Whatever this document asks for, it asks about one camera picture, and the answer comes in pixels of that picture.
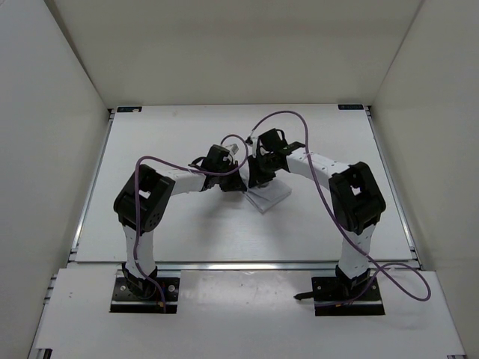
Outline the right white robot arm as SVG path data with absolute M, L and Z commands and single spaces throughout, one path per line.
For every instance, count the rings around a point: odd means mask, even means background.
M 284 132 L 271 129 L 246 140 L 250 188 L 273 180 L 279 170 L 300 175 L 318 183 L 330 193 L 326 210 L 344 234 L 341 257 L 335 268 L 336 293 L 353 299 L 370 275 L 370 243 L 373 232 L 386 209 L 382 192 L 370 167 L 364 162 L 348 165 L 312 153 L 298 141 L 287 143 Z

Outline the white skirt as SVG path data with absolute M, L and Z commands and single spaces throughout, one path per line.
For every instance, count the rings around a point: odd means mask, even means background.
M 292 188 L 279 179 L 274 179 L 266 185 L 249 188 L 245 193 L 247 201 L 261 214 L 266 213 L 275 205 L 292 194 Z

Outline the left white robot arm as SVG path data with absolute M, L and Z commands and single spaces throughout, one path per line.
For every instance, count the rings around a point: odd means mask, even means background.
M 122 188 L 113 205 L 126 237 L 122 272 L 129 290 L 141 298 L 157 289 L 153 258 L 153 230 L 159 225 L 171 197 L 219 186 L 222 191 L 245 191 L 235 159 L 237 145 L 214 144 L 206 157 L 194 160 L 190 171 L 162 173 L 141 164 Z

